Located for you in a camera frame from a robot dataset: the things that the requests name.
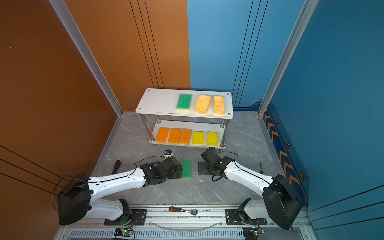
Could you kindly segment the green sponge bottom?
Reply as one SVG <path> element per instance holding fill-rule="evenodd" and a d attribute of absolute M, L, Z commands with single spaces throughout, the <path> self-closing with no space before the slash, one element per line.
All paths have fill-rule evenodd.
<path fill-rule="evenodd" d="M 190 180 L 192 178 L 192 161 L 191 160 L 182 160 L 182 179 Z"/>

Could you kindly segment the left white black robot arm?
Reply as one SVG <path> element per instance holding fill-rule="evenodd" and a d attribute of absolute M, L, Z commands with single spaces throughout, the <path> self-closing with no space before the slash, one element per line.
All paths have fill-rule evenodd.
<path fill-rule="evenodd" d="M 128 202 L 124 199 L 106 200 L 106 196 L 182 177 L 183 166 L 172 156 L 109 176 L 78 174 L 57 195 L 59 224 L 67 226 L 82 219 L 105 219 L 111 224 L 126 224 L 133 218 Z"/>

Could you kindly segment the orange sponge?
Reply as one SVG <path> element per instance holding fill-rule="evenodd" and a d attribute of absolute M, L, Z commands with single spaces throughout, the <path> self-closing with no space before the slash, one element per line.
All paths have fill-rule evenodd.
<path fill-rule="evenodd" d="M 189 145 L 191 141 L 192 132 L 193 131 L 191 129 L 182 129 L 179 144 Z"/>
<path fill-rule="evenodd" d="M 180 141 L 181 129 L 172 128 L 170 131 L 170 135 L 168 138 L 168 143 L 170 144 L 178 144 Z"/>

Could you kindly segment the green sponge top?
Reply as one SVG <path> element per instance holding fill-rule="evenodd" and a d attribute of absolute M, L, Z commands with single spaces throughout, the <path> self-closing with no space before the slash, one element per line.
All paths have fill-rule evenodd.
<path fill-rule="evenodd" d="M 192 95 L 180 94 L 176 110 L 178 112 L 189 112 L 191 107 Z"/>

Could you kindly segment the green sponge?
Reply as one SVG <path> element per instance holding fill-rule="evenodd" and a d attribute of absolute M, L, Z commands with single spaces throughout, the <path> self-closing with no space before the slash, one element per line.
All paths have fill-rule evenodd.
<path fill-rule="evenodd" d="M 192 161 L 191 160 L 182 160 L 182 179 L 190 180 L 192 178 Z"/>
<path fill-rule="evenodd" d="M 176 110 L 178 112 L 189 112 L 191 107 L 192 95 L 180 94 Z"/>

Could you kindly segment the tan cellulose sponge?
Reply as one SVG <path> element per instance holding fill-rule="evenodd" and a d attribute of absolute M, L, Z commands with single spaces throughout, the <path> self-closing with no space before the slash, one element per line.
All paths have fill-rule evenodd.
<path fill-rule="evenodd" d="M 195 103 L 195 112 L 197 114 L 205 115 L 208 113 L 208 110 L 211 106 L 211 96 L 208 95 L 199 95 Z"/>
<path fill-rule="evenodd" d="M 225 99 L 222 96 L 214 96 L 214 109 L 215 115 L 224 115 L 226 112 Z"/>

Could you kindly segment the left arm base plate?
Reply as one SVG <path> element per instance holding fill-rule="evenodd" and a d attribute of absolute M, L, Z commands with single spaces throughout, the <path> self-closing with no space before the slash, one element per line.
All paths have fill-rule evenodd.
<path fill-rule="evenodd" d="M 133 209 L 131 214 L 123 214 L 118 219 L 111 221 L 105 219 L 105 226 L 144 226 L 147 217 L 146 209 Z"/>

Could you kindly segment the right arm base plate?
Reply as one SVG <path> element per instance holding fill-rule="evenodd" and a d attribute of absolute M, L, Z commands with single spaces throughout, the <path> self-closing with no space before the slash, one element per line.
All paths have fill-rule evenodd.
<path fill-rule="evenodd" d="M 228 226 L 234 225 L 249 225 L 249 226 L 265 226 L 267 225 L 267 219 L 257 218 L 255 220 L 246 217 L 246 214 L 239 212 L 237 209 L 226 209 L 226 223 Z"/>

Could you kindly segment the pale yellow sponge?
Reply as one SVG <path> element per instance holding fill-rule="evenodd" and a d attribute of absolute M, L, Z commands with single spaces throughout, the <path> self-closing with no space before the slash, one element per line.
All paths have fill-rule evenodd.
<path fill-rule="evenodd" d="M 170 128 L 160 127 L 156 136 L 157 143 L 166 143 L 169 136 Z"/>

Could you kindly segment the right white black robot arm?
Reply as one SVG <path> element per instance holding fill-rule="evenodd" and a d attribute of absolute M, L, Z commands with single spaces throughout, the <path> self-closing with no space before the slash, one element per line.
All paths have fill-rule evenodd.
<path fill-rule="evenodd" d="M 245 225 L 257 223 L 257 218 L 267 213 L 273 223 L 290 230 L 304 203 L 286 177 L 275 177 L 257 173 L 240 165 L 229 157 L 220 157 L 214 147 L 201 154 L 200 175 L 211 175 L 212 181 L 221 179 L 235 181 L 263 198 L 259 204 L 248 198 L 238 208 L 240 221 Z"/>

